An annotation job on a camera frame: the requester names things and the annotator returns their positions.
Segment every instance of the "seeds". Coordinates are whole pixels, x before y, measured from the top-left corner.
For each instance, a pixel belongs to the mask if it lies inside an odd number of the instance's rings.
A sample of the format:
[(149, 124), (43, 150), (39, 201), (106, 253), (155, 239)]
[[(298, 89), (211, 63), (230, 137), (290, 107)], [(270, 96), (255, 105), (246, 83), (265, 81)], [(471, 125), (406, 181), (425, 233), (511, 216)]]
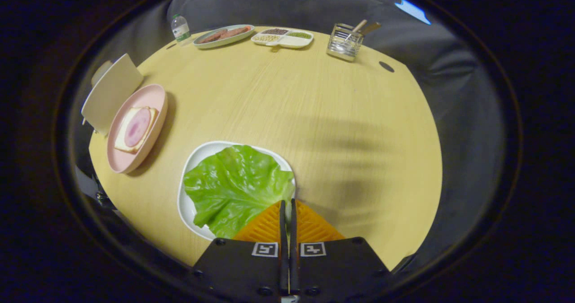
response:
[(305, 38), (305, 39), (310, 39), (312, 38), (312, 35), (306, 34), (306, 33), (289, 33), (287, 34), (288, 36), (293, 36), (293, 37), (301, 37), (301, 38)]
[(279, 39), (279, 36), (275, 36), (275, 35), (256, 35), (253, 37), (253, 40), (256, 41), (276, 41)]
[(279, 28), (274, 28), (274, 29), (268, 29), (266, 31), (262, 31), (262, 34), (274, 34), (274, 35), (283, 35), (285, 33), (287, 33), (288, 31), (286, 29), (279, 29)]

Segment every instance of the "glass cup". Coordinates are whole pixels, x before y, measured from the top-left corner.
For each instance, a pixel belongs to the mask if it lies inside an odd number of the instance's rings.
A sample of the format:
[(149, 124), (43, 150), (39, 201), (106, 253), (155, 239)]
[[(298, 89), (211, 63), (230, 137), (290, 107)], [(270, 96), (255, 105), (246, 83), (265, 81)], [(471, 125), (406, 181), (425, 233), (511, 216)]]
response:
[(354, 61), (361, 47), (363, 35), (354, 33), (352, 30), (353, 27), (345, 23), (333, 25), (333, 31), (325, 52), (347, 61)]

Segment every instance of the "sausage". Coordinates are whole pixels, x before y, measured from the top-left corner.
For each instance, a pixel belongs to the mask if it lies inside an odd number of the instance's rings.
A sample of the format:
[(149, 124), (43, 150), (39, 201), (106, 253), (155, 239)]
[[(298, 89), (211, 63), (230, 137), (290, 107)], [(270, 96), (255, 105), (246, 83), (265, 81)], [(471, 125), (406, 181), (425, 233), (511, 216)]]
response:
[(220, 39), (220, 37), (222, 35), (224, 35), (224, 33), (227, 33), (227, 29), (222, 29), (221, 31), (218, 31), (217, 33), (210, 35), (208, 37), (206, 37), (205, 39), (202, 39), (201, 41), (199, 41), (199, 44), (205, 44), (205, 43), (210, 43), (212, 41), (216, 41), (218, 39)]
[(245, 33), (246, 31), (248, 31), (248, 27), (241, 27), (241, 28), (232, 29), (231, 31), (228, 31), (227, 33), (224, 33), (223, 35), (221, 35), (218, 40), (230, 38), (230, 37), (233, 37), (235, 35)]

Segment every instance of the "bread slice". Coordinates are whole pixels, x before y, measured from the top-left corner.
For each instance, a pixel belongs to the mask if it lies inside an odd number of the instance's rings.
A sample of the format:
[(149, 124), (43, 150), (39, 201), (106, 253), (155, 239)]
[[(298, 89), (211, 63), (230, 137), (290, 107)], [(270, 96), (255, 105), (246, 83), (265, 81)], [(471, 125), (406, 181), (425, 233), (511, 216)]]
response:
[[(150, 122), (148, 123), (148, 128), (146, 129), (146, 132), (144, 133), (144, 135), (142, 136), (142, 138), (140, 139), (140, 141), (136, 145), (134, 145), (133, 147), (127, 146), (124, 139), (126, 136), (126, 131), (128, 129), (128, 125), (130, 124), (130, 121), (132, 121), (134, 115), (136, 115), (136, 113), (138, 113), (138, 111), (140, 111), (142, 108), (146, 108), (150, 111)], [(119, 128), (118, 135), (115, 138), (114, 148), (119, 150), (119, 151), (127, 152), (130, 154), (137, 153), (140, 150), (140, 148), (142, 147), (142, 145), (144, 144), (146, 137), (150, 133), (150, 130), (152, 129), (152, 125), (154, 125), (154, 121), (156, 120), (157, 116), (158, 116), (158, 111), (154, 108), (131, 107), (128, 110), (128, 113), (126, 115), (124, 115), (124, 119), (122, 119), (122, 125)]]

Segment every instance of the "dark fabric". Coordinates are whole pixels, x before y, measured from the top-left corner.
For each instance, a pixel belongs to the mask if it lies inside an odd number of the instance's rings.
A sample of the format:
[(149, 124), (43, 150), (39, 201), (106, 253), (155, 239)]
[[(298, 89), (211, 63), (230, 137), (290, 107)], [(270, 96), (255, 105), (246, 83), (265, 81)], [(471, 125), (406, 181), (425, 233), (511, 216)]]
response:
[[(112, 37), (93, 59), (80, 88), (105, 60), (127, 52), (136, 65), (173, 40), (170, 21), (181, 14), (192, 32), (250, 23), (330, 33), (335, 22), (378, 21), (382, 28), (364, 44), (406, 64), (418, 81), (438, 129), (443, 187), (433, 226), (406, 267), (409, 272), (462, 239), (481, 217), (497, 188), (503, 165), (505, 126), (494, 84), (464, 41), (432, 14), (426, 25), (398, 9), (401, 0), (166, 0)], [(78, 152), (88, 151), (88, 139)]]

